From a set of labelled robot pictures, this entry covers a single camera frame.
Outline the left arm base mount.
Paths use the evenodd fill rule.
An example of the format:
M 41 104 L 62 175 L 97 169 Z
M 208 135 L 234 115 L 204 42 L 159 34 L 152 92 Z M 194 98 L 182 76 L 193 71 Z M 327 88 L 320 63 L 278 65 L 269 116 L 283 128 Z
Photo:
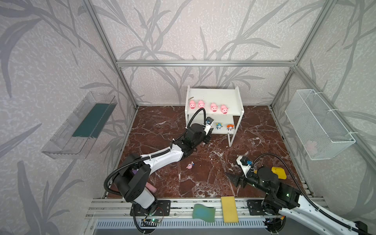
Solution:
M 171 201 L 170 200 L 156 200 L 150 207 L 147 209 L 143 208 L 140 204 L 134 203 L 132 204 L 131 216 L 149 216 L 149 215 L 156 215 L 156 216 L 169 216 L 171 208 Z

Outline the orange Doraemon figure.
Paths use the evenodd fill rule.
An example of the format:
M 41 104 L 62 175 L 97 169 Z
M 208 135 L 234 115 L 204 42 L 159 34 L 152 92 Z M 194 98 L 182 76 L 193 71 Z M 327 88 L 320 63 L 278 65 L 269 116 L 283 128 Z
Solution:
M 226 127 L 227 127 L 228 132 L 232 132 L 235 128 L 235 126 L 233 124 L 228 124 Z

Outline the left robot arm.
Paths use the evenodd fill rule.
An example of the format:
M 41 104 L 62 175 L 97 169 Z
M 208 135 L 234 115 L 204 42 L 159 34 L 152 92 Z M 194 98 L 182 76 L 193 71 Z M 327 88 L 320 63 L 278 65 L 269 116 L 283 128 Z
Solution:
M 207 144 L 213 132 L 213 118 L 206 115 L 204 108 L 198 109 L 189 120 L 185 132 L 170 145 L 154 153 L 130 154 L 123 165 L 111 172 L 104 180 L 104 189 L 121 196 L 126 202 L 139 205 L 147 212 L 158 207 L 158 200 L 146 187 L 149 177 L 169 164 L 189 157 L 201 143 Z

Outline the teal blue Doraemon figure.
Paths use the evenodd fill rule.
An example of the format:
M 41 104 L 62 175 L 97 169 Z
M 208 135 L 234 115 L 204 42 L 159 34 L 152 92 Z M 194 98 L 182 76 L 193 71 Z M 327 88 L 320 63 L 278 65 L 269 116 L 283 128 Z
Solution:
M 222 123 L 216 123 L 216 129 L 217 130 L 220 130 L 222 128 Z

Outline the pink Doraemon figure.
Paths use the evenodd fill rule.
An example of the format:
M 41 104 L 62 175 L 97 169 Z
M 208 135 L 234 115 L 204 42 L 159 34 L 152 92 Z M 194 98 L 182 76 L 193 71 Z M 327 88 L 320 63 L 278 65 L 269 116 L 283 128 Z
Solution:
M 187 165 L 187 169 L 192 169 L 194 166 L 194 162 L 190 162 L 188 165 Z

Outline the pink pig toy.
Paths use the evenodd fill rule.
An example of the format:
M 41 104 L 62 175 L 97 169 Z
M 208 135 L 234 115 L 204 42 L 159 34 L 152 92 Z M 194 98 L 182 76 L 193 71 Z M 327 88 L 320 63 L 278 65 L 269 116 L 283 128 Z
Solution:
M 227 114 L 228 110 L 229 110 L 229 108 L 226 105 L 222 105 L 221 106 L 221 112 L 222 112 L 222 114 Z
M 198 102 L 198 108 L 205 108 L 205 103 L 204 103 L 204 101 L 200 100 L 200 101 Z
M 190 107 L 191 109 L 195 109 L 195 108 L 196 108 L 196 102 L 193 101 L 193 100 L 191 100 L 191 101 L 189 102 L 189 107 Z
M 217 110 L 218 110 L 218 106 L 217 106 L 215 103 L 212 103 L 212 104 L 211 104 L 211 111 L 212 111 L 213 113 L 215 113 L 215 112 L 217 112 Z

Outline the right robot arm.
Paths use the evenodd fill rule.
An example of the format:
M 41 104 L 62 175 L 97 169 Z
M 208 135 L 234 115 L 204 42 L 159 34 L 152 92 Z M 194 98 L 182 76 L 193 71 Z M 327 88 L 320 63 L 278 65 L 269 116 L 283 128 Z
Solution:
M 297 184 L 290 186 L 278 178 L 269 167 L 255 169 L 256 163 L 265 156 L 280 156 L 264 153 L 255 160 L 239 156 L 237 164 L 242 170 L 239 175 L 227 173 L 235 187 L 252 186 L 266 194 L 261 204 L 267 214 L 279 214 L 310 228 L 320 235 L 367 235 L 368 226 L 361 221 L 344 219 L 313 202 Z

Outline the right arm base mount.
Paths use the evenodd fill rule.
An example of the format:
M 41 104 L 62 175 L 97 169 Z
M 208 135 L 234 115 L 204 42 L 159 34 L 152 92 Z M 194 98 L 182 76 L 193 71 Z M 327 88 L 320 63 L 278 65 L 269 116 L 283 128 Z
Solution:
M 249 199 L 247 200 L 247 208 L 250 215 L 278 215 L 277 212 L 271 210 L 267 211 L 262 206 L 263 200 L 262 199 Z

